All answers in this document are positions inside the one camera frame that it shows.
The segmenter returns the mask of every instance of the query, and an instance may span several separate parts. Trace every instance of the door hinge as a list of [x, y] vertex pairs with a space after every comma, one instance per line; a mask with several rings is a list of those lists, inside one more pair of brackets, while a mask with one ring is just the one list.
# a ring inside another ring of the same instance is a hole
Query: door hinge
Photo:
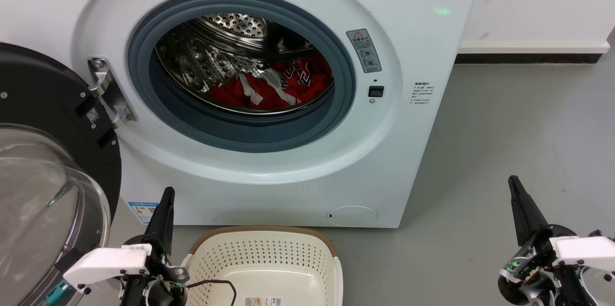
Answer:
[[101, 99], [107, 114], [115, 129], [122, 126], [123, 122], [136, 121], [135, 112], [132, 111], [128, 100], [126, 100], [119, 84], [113, 75], [109, 61], [105, 57], [90, 57], [88, 68], [95, 85], [90, 87], [90, 91]]

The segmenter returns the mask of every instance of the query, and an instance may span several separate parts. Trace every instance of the clothes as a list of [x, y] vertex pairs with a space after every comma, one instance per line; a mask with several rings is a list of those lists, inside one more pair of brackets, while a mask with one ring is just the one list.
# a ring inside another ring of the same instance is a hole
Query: clothes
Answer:
[[331, 68], [320, 54], [277, 61], [259, 78], [238, 73], [209, 90], [213, 100], [233, 107], [279, 109], [309, 102], [327, 90]]
[[301, 102], [309, 102], [327, 90], [331, 68], [320, 54], [294, 58], [290, 63], [277, 61], [271, 68], [284, 75], [282, 88]]

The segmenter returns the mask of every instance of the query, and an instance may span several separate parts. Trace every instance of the gray floor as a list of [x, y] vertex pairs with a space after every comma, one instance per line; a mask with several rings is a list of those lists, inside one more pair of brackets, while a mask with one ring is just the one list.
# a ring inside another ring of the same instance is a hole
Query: gray floor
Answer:
[[[456, 65], [400, 228], [320, 229], [340, 253], [344, 304], [507, 305], [496, 286], [517, 249], [507, 177], [549, 222], [615, 236], [614, 172], [615, 52], [597, 65]], [[121, 203], [112, 244], [142, 230]], [[175, 227], [175, 262], [209, 230]], [[590, 275], [615, 304], [615, 284]]]

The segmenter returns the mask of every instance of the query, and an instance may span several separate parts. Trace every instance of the white wall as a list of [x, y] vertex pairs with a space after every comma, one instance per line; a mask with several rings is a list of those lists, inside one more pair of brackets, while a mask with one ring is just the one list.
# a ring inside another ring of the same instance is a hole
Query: white wall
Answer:
[[475, 0], [460, 53], [606, 52], [615, 0]]

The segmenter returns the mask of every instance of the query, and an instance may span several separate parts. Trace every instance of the black baseboard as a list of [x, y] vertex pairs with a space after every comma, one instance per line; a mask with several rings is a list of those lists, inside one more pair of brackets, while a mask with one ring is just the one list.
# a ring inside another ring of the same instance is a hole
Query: black baseboard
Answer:
[[597, 63], [602, 54], [457, 54], [455, 63]]

